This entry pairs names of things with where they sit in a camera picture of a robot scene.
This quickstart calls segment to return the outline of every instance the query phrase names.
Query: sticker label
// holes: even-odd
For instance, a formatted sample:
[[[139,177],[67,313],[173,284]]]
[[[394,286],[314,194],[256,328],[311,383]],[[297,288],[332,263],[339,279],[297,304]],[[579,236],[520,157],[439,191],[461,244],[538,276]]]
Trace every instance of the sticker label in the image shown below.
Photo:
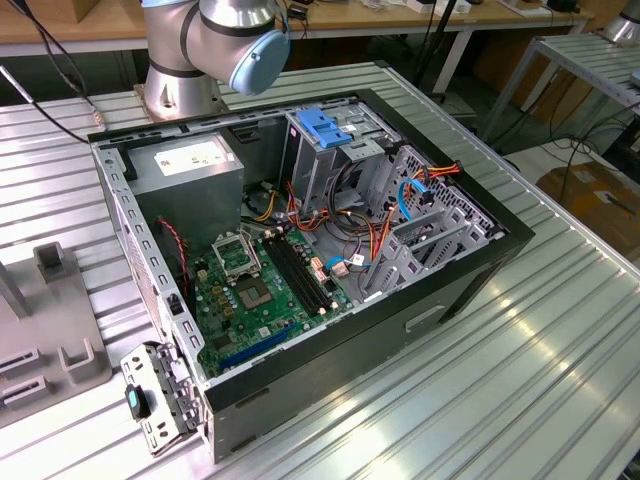
[[[164,176],[176,175],[198,168],[210,167],[226,161],[225,152],[213,142],[158,152],[156,162]]]
[[[596,181],[596,177],[593,176],[591,172],[586,170],[578,170],[577,172],[573,172],[578,180],[583,183],[591,183]]]
[[[357,267],[361,267],[364,264],[364,255],[354,254],[353,257],[351,257],[351,263]]]

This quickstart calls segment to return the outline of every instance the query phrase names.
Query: aluminum work table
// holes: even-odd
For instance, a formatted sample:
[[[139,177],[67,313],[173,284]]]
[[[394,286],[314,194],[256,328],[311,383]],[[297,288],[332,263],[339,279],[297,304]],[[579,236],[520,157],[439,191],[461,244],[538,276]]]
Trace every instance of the aluminum work table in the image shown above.
[[[156,338],[88,147],[28,106],[0,109],[0,259],[75,249],[109,358],[106,384],[0,430],[3,478],[615,478],[640,448],[640,273],[390,69],[283,74],[231,108],[372,88],[536,232],[445,326],[214,465],[199,437],[153,459],[118,360]],[[148,122],[95,98],[112,128]],[[79,100],[46,104],[92,128]]]
[[[640,70],[640,45],[620,47],[595,33],[539,37],[531,41],[496,100],[481,132],[483,140],[488,140],[505,107],[538,55],[548,58],[552,63],[523,104],[523,110],[531,107],[558,67],[562,67],[589,83],[601,95],[599,101],[592,106],[590,114],[586,116],[590,121],[583,126],[583,132],[598,119],[607,98],[629,108],[636,115],[640,114],[640,90],[630,81],[631,74]]]

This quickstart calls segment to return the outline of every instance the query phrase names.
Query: cardboard box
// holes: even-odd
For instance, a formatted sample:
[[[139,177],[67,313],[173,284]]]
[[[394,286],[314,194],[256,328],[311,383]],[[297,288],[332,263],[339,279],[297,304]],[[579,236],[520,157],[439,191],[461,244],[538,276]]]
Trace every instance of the cardboard box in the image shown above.
[[[79,23],[100,0],[28,0],[27,5],[38,20]],[[7,0],[0,0],[0,12],[16,10]]]
[[[557,200],[564,172],[564,167],[550,171],[537,186]],[[562,206],[628,260],[640,258],[640,193],[606,167],[572,166]]]

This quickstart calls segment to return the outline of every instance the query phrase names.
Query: ram slot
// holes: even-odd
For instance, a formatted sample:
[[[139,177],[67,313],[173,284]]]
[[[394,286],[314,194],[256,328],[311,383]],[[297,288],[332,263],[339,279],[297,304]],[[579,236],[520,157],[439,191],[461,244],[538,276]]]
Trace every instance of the ram slot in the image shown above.
[[[331,303],[329,298],[307,271],[286,239],[281,237],[269,239],[263,243],[263,246],[307,315],[315,317],[320,308],[329,308]]]

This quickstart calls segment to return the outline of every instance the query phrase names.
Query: yellow wire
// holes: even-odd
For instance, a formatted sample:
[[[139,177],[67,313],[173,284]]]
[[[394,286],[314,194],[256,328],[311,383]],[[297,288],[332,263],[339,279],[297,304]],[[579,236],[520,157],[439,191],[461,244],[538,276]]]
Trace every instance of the yellow wire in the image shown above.
[[[264,222],[267,218],[271,216],[271,214],[273,213],[273,206],[275,205],[275,200],[276,200],[276,192],[274,190],[273,192],[271,192],[271,199],[269,200],[269,206],[267,207],[267,210],[258,218],[256,218],[256,221]]]

